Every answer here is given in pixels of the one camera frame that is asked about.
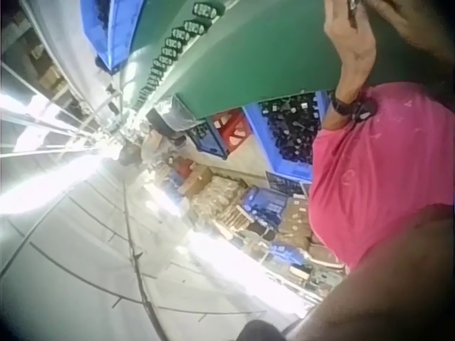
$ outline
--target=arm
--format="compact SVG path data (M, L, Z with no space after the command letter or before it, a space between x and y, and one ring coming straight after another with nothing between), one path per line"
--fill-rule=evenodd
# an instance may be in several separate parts
M427 0L366 0L410 45L425 50L441 62L441 70L451 75L455 45L444 18Z
M353 103L365 83L365 78L355 72L348 70L341 70L340 81L335 90L335 96L343 103ZM332 105L328 108L326 115L322 122L322 129L325 130L339 130L344 128L351 121L352 117L342 116L336 112Z
M324 30L341 59L341 76L335 91L337 99L353 103L367 80L376 59L376 40L371 30L365 7L359 6L355 13L358 28L348 20L348 7L343 0L325 0L326 22ZM351 120L329 107L322 128L339 130Z

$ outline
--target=finger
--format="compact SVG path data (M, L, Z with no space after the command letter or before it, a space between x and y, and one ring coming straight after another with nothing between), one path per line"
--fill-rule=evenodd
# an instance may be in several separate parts
M365 5L359 3L357 6L357 11L355 13L355 19L358 23L358 26L361 28L369 28L370 20L368 19L367 11Z
M326 12L326 23L330 23L333 19L333 0L324 0L324 9Z
M348 1L347 0L332 0L333 17L347 18L348 17Z
M398 12L394 9L396 3L393 2L394 6L391 6L387 0L365 0L366 4L370 6L372 9L377 11L385 20L389 21L392 25L400 25L403 22L403 17L398 14Z

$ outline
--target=hand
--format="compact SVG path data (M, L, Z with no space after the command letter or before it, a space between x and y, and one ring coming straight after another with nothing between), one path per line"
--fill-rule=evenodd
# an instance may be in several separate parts
M376 60L376 39L365 7L359 4L355 13L357 29L348 20L347 0L325 0L324 31L330 38L343 64L343 72L366 78Z
M411 45L442 62L455 62L454 42L428 0L366 0Z

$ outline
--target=shopper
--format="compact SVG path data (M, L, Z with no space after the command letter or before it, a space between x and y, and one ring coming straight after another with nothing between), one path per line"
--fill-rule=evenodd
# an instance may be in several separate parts
M155 109L150 110L146 118L151 125L151 130L166 137L175 147L179 148L185 143L185 134L174 131Z
M423 0L366 1L453 67L453 43ZM347 2L325 0L325 32L342 68L314 141L309 215L350 273L287 339L455 340L455 114L419 85L363 91L375 36L362 5L358 28L350 25ZM353 103L374 115L354 120ZM256 332L248 340L270 339Z

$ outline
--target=cardboard box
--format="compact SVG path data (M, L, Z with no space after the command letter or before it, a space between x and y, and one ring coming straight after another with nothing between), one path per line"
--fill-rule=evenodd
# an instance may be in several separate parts
M274 242L282 243L289 245L291 247L296 247L299 249L302 249L304 251L308 251L310 247L310 241L308 238L303 237L302 235L299 234L293 234L293 233L277 233L275 236Z
M311 260L322 266L330 266L335 268L342 268L344 264L337 260L336 256L323 245L312 244L309 247L308 253Z
M308 223L308 202L305 199L290 197L282 213L282 218L297 224Z
M310 225L301 222L293 222L289 220L283 220L279 225L278 229L281 233L285 234L297 234L299 236L305 236L311 238L313 232L311 231Z
M201 192L212 180L213 173L207 166L196 165L193 172L188 176L178 192L188 199Z
M319 238L315 234L313 234L311 236L311 243L315 244L315 245L323 245L322 242L319 240Z

